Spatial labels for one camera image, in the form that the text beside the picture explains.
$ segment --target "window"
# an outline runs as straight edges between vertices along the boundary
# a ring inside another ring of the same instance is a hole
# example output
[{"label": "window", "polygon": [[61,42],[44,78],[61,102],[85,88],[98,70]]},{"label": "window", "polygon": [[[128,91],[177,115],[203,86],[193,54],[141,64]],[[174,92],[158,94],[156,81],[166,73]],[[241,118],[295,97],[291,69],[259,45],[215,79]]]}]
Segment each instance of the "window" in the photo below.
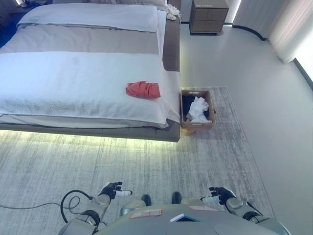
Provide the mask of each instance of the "window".
[{"label": "window", "polygon": [[306,37],[304,42],[300,45],[296,52],[296,59],[299,61],[305,72],[309,75],[310,79],[313,80],[313,30]]}]

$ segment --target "bed frame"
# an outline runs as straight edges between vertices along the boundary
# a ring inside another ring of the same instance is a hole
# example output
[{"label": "bed frame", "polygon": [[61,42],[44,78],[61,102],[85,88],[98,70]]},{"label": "bed frame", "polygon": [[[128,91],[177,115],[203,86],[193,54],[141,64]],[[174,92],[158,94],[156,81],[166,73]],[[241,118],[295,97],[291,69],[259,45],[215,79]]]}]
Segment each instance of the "bed frame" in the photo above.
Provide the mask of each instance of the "bed frame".
[{"label": "bed frame", "polygon": [[[177,9],[180,9],[181,0],[168,0],[168,3],[177,7]],[[165,70],[167,71],[179,71],[179,30],[179,19],[176,19],[176,21],[166,20],[163,64]],[[154,127],[87,129],[0,123],[0,129],[178,142],[180,139],[180,124],[171,120],[167,120],[167,123],[169,126],[165,129],[158,129]]]}]

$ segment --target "black glove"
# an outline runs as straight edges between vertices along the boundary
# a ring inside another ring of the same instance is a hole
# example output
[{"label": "black glove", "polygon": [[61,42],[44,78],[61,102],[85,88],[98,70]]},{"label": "black glove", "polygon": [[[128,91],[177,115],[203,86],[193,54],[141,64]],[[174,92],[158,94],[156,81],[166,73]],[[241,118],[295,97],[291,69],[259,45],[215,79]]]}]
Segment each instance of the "black glove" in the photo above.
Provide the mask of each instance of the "black glove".
[{"label": "black glove", "polygon": [[100,196],[101,194],[106,194],[112,200],[115,198],[116,191],[121,191],[121,186],[118,185],[122,184],[122,182],[109,183],[101,190],[101,193],[98,196]]},{"label": "black glove", "polygon": [[209,190],[212,191],[211,192],[212,197],[219,196],[221,205],[225,205],[226,201],[231,197],[237,198],[231,191],[228,191],[223,187],[221,188],[210,187]]}]

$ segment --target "black cable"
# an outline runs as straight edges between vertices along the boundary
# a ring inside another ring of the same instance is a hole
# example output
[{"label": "black cable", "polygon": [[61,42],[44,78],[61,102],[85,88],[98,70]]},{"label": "black cable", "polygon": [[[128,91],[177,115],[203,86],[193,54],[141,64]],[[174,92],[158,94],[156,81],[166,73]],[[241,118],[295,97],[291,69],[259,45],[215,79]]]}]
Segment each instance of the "black cable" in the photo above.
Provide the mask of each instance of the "black cable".
[{"label": "black cable", "polygon": [[65,201],[66,197],[67,197],[69,194],[73,193],[73,192],[81,193],[82,195],[86,196],[89,200],[92,200],[92,199],[93,199],[93,197],[89,196],[89,195],[86,194],[85,192],[83,192],[83,191],[81,191],[81,190],[76,190],[76,189],[75,189],[75,190],[72,190],[72,191],[70,191],[70,192],[68,192],[67,194],[65,194],[65,196],[63,197],[63,199],[62,199],[62,201],[61,201],[61,205],[60,205],[61,215],[62,215],[62,218],[63,218],[63,220],[64,220],[65,223],[68,223],[68,220],[67,220],[67,218],[65,217],[65,214],[64,214],[64,211],[63,211],[63,204],[64,204],[64,201]]},{"label": "black cable", "polygon": [[[13,210],[31,210],[31,209],[35,209],[35,208],[38,208],[38,207],[43,207],[43,206],[46,206],[46,205],[57,205],[57,206],[59,206],[59,207],[61,208],[61,214],[62,214],[62,212],[63,212],[63,214],[64,214],[63,209],[69,210],[69,212],[71,212],[72,214],[80,214],[81,212],[73,212],[73,211],[72,211],[72,209],[76,208],[76,207],[79,205],[79,203],[80,203],[80,197],[79,197],[79,196],[74,196],[74,197],[72,197],[72,198],[70,199],[69,203],[68,203],[68,207],[64,207],[64,206],[63,206],[65,198],[66,198],[69,194],[71,194],[71,193],[73,193],[73,192],[79,192],[79,193],[83,194],[84,196],[86,196],[89,200],[92,200],[92,199],[93,199],[92,196],[89,196],[88,194],[86,194],[86,193],[83,192],[83,191],[80,191],[80,190],[72,190],[72,191],[68,192],[68,193],[63,197],[61,204],[56,203],[56,202],[48,202],[48,203],[44,203],[44,204],[41,204],[41,205],[38,205],[38,206],[33,206],[33,207],[11,207],[11,206],[5,206],[5,205],[0,204],[0,207],[5,208],[5,209],[13,209]],[[78,199],[78,202],[77,202],[74,206],[71,206],[72,201],[73,201],[75,198]],[[103,223],[104,225],[108,226],[108,223],[106,223],[105,221],[101,221],[101,223]]]},{"label": "black cable", "polygon": [[[70,203],[72,202],[72,200],[74,198],[78,198],[78,202],[76,203],[75,206],[71,207]],[[79,196],[72,197],[71,200],[70,200],[70,203],[68,204],[69,207],[64,207],[64,209],[68,209],[71,213],[75,214],[71,210],[78,206],[78,204],[80,203],[80,197]],[[2,205],[2,204],[0,204],[0,207],[6,208],[6,209],[13,209],[13,210],[30,210],[30,209],[35,209],[35,208],[38,208],[38,207],[43,207],[43,206],[46,206],[46,205],[50,205],[50,204],[57,205],[59,207],[61,206],[59,203],[56,203],[56,202],[48,202],[48,203],[44,203],[44,204],[41,204],[41,205],[38,205],[38,206],[33,206],[33,207],[10,207],[10,206]]]}]

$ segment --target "drawer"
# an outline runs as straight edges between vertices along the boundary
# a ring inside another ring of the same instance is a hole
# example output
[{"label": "drawer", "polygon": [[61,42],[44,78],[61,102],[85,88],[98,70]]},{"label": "drawer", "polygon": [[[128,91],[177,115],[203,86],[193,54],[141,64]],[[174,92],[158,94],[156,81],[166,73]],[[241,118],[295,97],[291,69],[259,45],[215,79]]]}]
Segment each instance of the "drawer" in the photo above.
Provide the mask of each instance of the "drawer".
[{"label": "drawer", "polygon": [[227,16],[228,9],[208,9],[207,21],[224,21]]},{"label": "drawer", "polygon": [[222,30],[223,24],[223,21],[194,21],[191,31],[199,33],[219,33]]},{"label": "drawer", "polygon": [[196,21],[224,21],[227,16],[228,9],[223,8],[196,8]]}]

